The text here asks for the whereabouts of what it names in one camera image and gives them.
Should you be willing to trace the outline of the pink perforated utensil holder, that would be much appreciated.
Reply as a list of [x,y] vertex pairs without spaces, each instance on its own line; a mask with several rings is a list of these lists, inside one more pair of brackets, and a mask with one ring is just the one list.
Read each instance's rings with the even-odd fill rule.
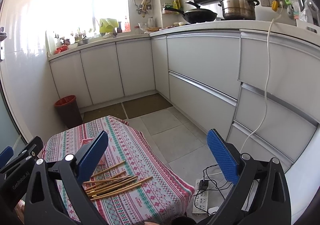
[[[86,146],[86,145],[91,144],[91,143],[93,142],[93,139],[94,139],[94,138],[85,138],[85,139],[83,139],[83,140],[81,141],[81,143],[80,143],[80,147],[83,147],[83,146]],[[99,151],[97,150],[97,146],[96,146],[96,145],[94,145],[94,146],[89,146],[88,148],[89,148],[89,150],[94,150],[94,152],[99,152]],[[98,162],[98,165],[104,165],[105,163],[106,163],[106,158],[105,158],[105,154],[103,153],[103,154],[101,155],[101,158],[100,158],[99,162]]]

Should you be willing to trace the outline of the yellow brush on wall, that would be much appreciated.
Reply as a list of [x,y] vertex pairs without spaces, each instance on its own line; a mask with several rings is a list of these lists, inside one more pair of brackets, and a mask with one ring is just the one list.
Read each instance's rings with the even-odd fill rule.
[[279,7],[278,0],[273,0],[271,7],[272,7],[272,10],[273,10],[274,12],[276,12],[276,11],[278,10],[278,7]]

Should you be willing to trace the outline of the black power adapter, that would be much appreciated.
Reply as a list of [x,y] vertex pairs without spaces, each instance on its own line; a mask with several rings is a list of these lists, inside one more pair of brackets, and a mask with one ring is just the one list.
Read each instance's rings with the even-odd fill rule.
[[209,187],[209,181],[207,179],[201,179],[199,181],[198,190],[199,191],[206,191]]

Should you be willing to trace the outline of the white power strip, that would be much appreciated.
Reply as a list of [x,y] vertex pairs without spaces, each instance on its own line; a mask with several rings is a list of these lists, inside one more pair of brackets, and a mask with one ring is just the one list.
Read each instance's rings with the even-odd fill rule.
[[199,190],[199,183],[201,179],[197,179],[195,183],[195,195],[193,199],[193,211],[195,215],[207,214],[208,212],[208,197],[209,192],[206,190]]

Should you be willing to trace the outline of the patterned red green tablecloth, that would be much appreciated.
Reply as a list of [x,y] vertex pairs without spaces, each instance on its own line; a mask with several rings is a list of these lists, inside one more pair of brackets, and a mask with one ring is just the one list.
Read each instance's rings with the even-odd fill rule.
[[47,162],[59,161],[65,155],[75,154],[85,138],[94,138],[101,131],[109,138],[105,151],[106,163],[96,172],[121,161],[124,164],[96,177],[103,179],[122,171],[138,180],[153,179],[131,191],[95,201],[93,204],[108,224],[143,224],[151,221],[169,224],[183,216],[195,189],[167,168],[155,155],[143,133],[128,122],[113,116],[102,117],[53,135],[44,145],[41,158]]

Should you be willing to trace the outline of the white round-button device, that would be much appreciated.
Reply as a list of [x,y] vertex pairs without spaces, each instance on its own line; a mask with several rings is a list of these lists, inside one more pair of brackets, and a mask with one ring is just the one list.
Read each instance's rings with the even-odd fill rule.
[[219,210],[218,206],[211,207],[208,209],[208,213],[209,213],[209,215],[213,215],[213,214],[217,213],[218,210]]

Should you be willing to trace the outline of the bamboo chopstick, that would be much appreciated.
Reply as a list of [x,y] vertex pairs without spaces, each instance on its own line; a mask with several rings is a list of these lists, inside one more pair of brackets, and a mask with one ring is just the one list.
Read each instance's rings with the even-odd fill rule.
[[103,198],[108,198],[108,197],[111,197],[111,196],[114,196],[114,195],[118,195],[118,194],[121,194],[123,192],[127,192],[127,191],[130,191],[130,190],[136,189],[137,187],[141,187],[144,183],[148,182],[151,179],[153,179],[152,176],[149,176],[147,178],[140,179],[140,180],[138,180],[136,178],[134,180],[136,182],[135,185],[132,185],[130,187],[125,187],[125,188],[122,188],[122,189],[119,189],[119,190],[116,190],[116,191],[113,191],[113,192],[109,192],[107,194],[98,195],[97,197],[90,197],[89,196],[89,199],[91,201],[97,201],[97,200],[100,200],[100,199],[103,199]]
[[135,180],[136,178],[137,178],[137,176],[127,176],[127,177],[122,177],[120,179],[116,179],[114,181],[109,181],[109,182],[106,182],[106,183],[98,183],[97,185],[94,185],[92,187],[86,188],[85,191],[89,192],[89,191],[93,191],[93,190],[99,190],[99,189],[102,189],[104,187],[113,186],[113,185],[116,185],[116,184],[121,183],[121,182]]
[[111,177],[108,177],[108,178],[103,178],[103,179],[91,179],[89,181],[85,181],[83,182],[83,184],[94,184],[94,183],[104,183],[104,182],[108,182],[108,181],[111,181],[113,179],[116,179],[116,178],[122,178],[122,175],[126,174],[126,171],[122,171],[120,173],[117,173]]
[[90,197],[97,197],[98,195],[102,195],[102,194],[107,194],[109,192],[113,192],[125,187],[130,187],[132,185],[135,185],[136,182],[134,180],[127,180],[127,181],[123,181],[123,182],[119,182],[113,185],[110,185],[108,187],[103,187],[103,188],[98,188],[98,189],[94,189],[92,191],[89,191],[87,193],[88,196]]
[[116,168],[116,167],[124,164],[125,162],[126,162],[126,161],[121,161],[121,162],[119,162],[119,163],[117,163],[117,164],[115,164],[115,165],[113,165],[113,166],[110,166],[110,167],[108,167],[108,168],[106,168],[106,169],[104,169],[104,170],[101,170],[101,171],[93,174],[93,175],[91,176],[91,178],[93,178],[93,177],[95,177],[95,176],[99,176],[99,175],[101,175],[101,174],[103,174],[103,173],[105,173],[105,172],[108,172],[108,171],[110,171],[110,170],[112,170],[112,169],[114,169],[114,168]]

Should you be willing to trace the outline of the stainless steel steamer pot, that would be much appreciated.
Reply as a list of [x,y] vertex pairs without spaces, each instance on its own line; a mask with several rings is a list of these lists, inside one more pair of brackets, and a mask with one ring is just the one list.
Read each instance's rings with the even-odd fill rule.
[[258,0],[220,0],[219,3],[225,20],[255,20],[258,5]]

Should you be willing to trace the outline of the white kettle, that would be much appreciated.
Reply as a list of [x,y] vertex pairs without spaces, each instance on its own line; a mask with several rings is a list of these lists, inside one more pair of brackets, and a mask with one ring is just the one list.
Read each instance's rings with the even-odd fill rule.
[[147,21],[147,27],[153,28],[156,27],[155,20],[153,17],[149,17]]

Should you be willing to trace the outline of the red trash bin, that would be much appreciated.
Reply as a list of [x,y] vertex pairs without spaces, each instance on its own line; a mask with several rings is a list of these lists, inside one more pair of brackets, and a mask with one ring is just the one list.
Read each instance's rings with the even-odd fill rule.
[[60,119],[69,129],[82,124],[82,118],[75,95],[69,95],[59,99],[54,104],[54,107]]

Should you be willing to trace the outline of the white kitchen cabinets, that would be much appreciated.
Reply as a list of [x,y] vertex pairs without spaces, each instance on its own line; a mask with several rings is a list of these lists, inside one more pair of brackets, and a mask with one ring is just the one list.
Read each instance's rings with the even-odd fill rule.
[[156,91],[240,151],[306,159],[319,128],[319,46],[262,31],[193,31],[88,45],[49,60],[81,108]]

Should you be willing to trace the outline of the lime green plastic container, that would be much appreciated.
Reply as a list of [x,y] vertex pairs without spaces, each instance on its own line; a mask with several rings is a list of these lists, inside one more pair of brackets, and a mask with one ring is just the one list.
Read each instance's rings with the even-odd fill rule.
[[112,18],[100,19],[99,22],[99,33],[105,35],[111,33],[115,28],[118,28],[118,21]]

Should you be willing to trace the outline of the black wok pan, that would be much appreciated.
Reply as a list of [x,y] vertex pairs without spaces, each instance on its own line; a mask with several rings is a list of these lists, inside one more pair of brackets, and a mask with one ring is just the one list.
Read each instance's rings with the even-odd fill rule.
[[212,22],[212,21],[215,21],[215,19],[217,18],[217,13],[209,9],[201,8],[200,5],[194,3],[193,1],[187,1],[186,4],[192,5],[195,8],[185,12],[180,9],[169,8],[169,7],[165,7],[164,10],[181,14],[184,20],[189,24]]

